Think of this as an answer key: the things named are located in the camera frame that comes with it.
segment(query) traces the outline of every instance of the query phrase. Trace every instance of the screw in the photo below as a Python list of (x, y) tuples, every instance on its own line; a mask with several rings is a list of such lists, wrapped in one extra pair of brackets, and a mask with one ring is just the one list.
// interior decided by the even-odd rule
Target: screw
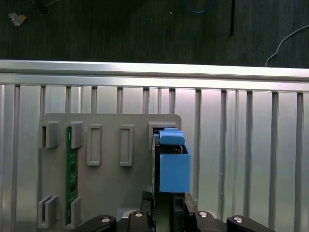
[(233, 220), (237, 223), (243, 223), (243, 220), (239, 217), (235, 217), (235, 218), (233, 218)]
[(108, 217), (102, 219), (102, 222), (104, 222), (104, 223), (110, 222), (110, 221), (111, 221), (111, 220), (110, 220)]
[(199, 215), (201, 217), (207, 217), (208, 216), (208, 214), (206, 212), (199, 212)]
[(135, 216), (141, 217), (141, 216), (143, 216), (143, 213), (142, 212), (135, 213)]

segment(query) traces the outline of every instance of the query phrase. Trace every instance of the gray mounting plate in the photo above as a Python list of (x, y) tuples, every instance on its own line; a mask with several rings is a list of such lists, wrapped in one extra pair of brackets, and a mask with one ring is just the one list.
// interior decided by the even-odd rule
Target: gray mounting plate
[[(48, 129), (49, 124), (54, 128), (55, 123), (57, 130)], [(43, 147), (39, 160), (42, 165), (41, 199), (57, 196), (57, 203), (56, 214), (53, 210), (46, 212), (53, 213), (53, 216), (38, 215), (38, 221), (43, 223), (42, 218), (55, 218), (54, 222), (49, 221), (48, 227), (54, 232), (76, 227), (71, 224), (64, 226), (63, 222), (65, 128), (68, 125), (73, 125), (72, 143), (79, 147), (78, 196), (81, 207), (74, 207), (80, 210), (74, 214), (76, 218), (80, 215), (81, 221), (75, 222), (80, 224), (100, 214), (115, 217), (120, 208), (139, 208), (142, 192), (152, 184), (150, 131), (163, 126), (181, 129), (181, 119), (178, 115), (156, 114), (46, 114), (39, 129), (39, 147)], [(55, 142), (45, 146), (47, 140)]]

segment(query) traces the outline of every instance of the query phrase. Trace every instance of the small white debris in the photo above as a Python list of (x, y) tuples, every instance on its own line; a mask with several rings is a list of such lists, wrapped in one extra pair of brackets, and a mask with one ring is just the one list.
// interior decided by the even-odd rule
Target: small white debris
[(9, 13), (8, 16), (12, 20), (15, 26), (20, 26), (26, 20), (26, 16), (18, 15), (16, 14), (16, 12)]

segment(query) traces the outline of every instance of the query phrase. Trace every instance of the dark fabric surface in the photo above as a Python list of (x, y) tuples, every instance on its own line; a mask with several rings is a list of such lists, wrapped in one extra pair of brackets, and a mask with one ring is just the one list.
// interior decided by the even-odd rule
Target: dark fabric surface
[[(189, 0), (195, 9), (210, 1)], [(19, 27), (7, 16), (14, 9), (28, 17)], [(309, 24), (308, 0), (236, 1), (233, 37), (231, 0), (204, 14), (183, 0), (62, 0), (50, 11), (0, 1), (0, 59), (263, 66), (286, 35)], [(269, 66), (309, 68), (308, 41), (309, 29), (290, 38)]]

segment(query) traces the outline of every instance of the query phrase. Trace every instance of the aluminum rail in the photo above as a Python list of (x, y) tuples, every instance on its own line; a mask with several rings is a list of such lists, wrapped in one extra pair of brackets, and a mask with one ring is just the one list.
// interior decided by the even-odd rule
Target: aluminum rail
[[(159, 76), (163, 78), (231, 78), (273, 81), (309, 80), (309, 69), (28, 60), (0, 60), (0, 75), (3, 75), (3, 73), (79, 76)], [(5, 83), (3, 76), (0, 77), (0, 82)]]

